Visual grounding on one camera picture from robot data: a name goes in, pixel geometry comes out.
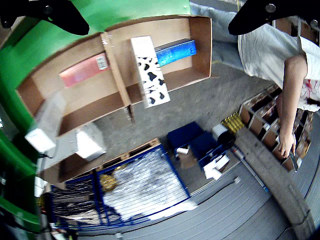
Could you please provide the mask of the person hand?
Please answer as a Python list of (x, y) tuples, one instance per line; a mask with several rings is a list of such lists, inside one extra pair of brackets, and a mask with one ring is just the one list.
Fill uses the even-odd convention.
[(287, 158), (290, 153), (296, 155), (296, 136), (294, 133), (287, 134), (280, 132), (279, 134), (279, 153), (282, 158)]

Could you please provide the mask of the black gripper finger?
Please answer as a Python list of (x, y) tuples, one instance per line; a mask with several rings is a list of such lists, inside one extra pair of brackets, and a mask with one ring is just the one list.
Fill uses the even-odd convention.
[(3, 28), (13, 26), (18, 17), (47, 21), (75, 35), (87, 35), (90, 26), (70, 0), (2, 0), (0, 22)]
[(291, 36), (320, 44), (318, 0), (247, 0), (228, 24), (231, 35), (243, 35), (267, 25)]

